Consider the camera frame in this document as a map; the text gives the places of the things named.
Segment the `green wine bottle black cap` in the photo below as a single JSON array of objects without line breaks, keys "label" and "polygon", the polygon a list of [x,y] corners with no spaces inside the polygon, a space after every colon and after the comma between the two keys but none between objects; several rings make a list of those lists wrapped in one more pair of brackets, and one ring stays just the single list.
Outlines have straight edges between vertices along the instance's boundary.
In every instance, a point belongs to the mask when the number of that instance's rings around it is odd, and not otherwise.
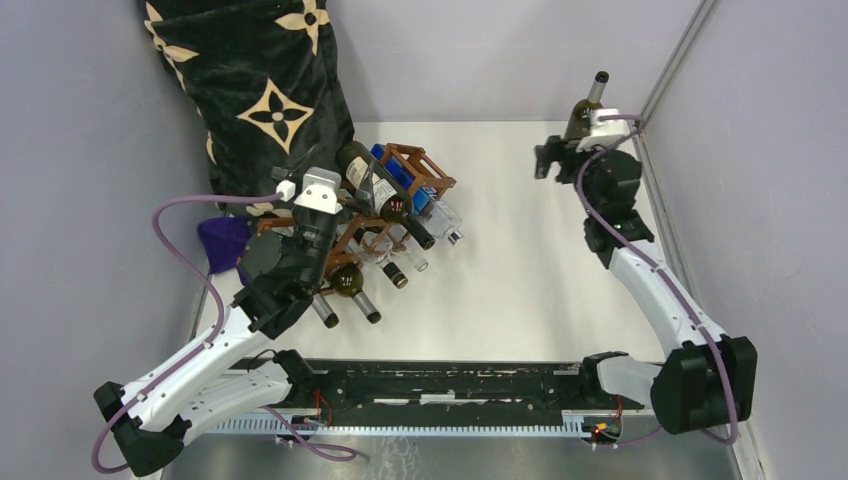
[{"label": "green wine bottle black cap", "polygon": [[364,144],[352,140],[336,153],[335,161],[359,199],[387,223],[406,228],[423,250],[435,245],[435,237],[415,217],[410,194]]}]

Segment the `brown wooden wine rack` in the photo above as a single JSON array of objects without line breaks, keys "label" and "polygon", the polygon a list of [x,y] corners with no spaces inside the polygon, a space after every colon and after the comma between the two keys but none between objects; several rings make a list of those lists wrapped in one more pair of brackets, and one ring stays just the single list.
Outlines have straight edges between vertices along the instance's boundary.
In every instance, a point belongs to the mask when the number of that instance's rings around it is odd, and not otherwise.
[{"label": "brown wooden wine rack", "polygon": [[456,180],[446,175],[421,147],[375,144],[367,158],[379,162],[375,174],[385,177],[392,190],[389,196],[375,194],[376,208],[383,211],[390,200],[402,198],[407,205],[407,219],[401,223],[383,220],[380,225],[353,219],[340,225],[339,235],[345,236],[352,225],[363,231],[373,231],[376,238],[392,242],[394,254],[407,253],[418,270],[425,269],[428,263],[422,257],[424,251],[439,240],[454,244],[463,237],[461,217],[442,200]]}]

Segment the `tall clear glass bottle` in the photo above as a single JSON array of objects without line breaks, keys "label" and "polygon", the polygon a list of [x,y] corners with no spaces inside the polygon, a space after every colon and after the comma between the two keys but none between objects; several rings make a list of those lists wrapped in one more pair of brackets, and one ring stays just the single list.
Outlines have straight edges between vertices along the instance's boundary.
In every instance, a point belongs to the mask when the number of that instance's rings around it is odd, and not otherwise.
[{"label": "tall clear glass bottle", "polygon": [[425,271],[429,263],[422,248],[414,239],[407,239],[407,233],[400,225],[391,226],[388,232],[376,241],[376,250],[387,260],[402,259],[418,272]]}]

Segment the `blue square vodka bottle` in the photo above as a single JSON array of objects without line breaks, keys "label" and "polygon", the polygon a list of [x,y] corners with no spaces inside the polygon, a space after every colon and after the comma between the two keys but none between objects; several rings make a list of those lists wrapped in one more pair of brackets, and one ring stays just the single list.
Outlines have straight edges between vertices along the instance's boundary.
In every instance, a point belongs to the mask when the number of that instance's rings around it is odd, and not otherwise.
[{"label": "blue square vodka bottle", "polygon": [[456,179],[446,174],[423,147],[377,143],[371,153],[410,194],[414,214],[433,237],[452,246],[464,238],[461,217],[443,199]]}]

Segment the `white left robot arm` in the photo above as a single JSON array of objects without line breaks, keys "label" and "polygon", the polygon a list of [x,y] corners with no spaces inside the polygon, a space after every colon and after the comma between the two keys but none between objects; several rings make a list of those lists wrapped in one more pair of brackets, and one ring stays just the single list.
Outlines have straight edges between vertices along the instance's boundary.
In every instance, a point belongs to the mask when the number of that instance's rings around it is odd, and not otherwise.
[{"label": "white left robot arm", "polygon": [[127,384],[107,382],[94,393],[105,424],[90,454],[95,471],[110,474],[100,461],[107,437],[123,456],[123,468],[144,477],[175,460],[186,446],[220,423],[255,409],[285,402],[302,407],[313,397],[315,375],[294,350],[282,350],[226,382],[222,372],[268,346],[295,325],[321,292],[336,243],[341,213],[376,212],[393,191],[371,152],[358,142],[343,146],[333,168],[303,172],[277,169],[275,198],[293,207],[293,230],[255,232],[236,271],[243,286],[227,317],[227,304],[213,284],[214,324],[162,364]]}]

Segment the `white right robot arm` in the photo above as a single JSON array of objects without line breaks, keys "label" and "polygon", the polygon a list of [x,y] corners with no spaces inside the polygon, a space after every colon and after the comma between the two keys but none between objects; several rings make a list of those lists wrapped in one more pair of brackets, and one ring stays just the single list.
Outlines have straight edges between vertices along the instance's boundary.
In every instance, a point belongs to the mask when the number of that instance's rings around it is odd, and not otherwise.
[{"label": "white right robot arm", "polygon": [[669,434],[726,425],[733,440],[752,413],[758,352],[732,337],[696,304],[660,258],[651,229],[636,208],[642,165],[632,155],[549,137],[534,149],[535,176],[575,188],[586,211],[587,246],[630,293],[664,354],[660,365],[624,352],[586,357],[577,382],[580,400],[602,408],[616,396],[650,408]]}]

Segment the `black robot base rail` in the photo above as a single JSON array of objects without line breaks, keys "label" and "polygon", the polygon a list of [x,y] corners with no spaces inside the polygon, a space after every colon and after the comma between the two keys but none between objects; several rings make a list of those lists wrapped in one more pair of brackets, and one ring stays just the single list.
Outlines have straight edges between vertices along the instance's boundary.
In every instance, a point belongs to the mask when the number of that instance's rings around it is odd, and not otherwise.
[{"label": "black robot base rail", "polygon": [[309,359],[278,409],[319,413],[333,427],[542,427],[562,414],[640,410],[588,384],[575,362]]}]

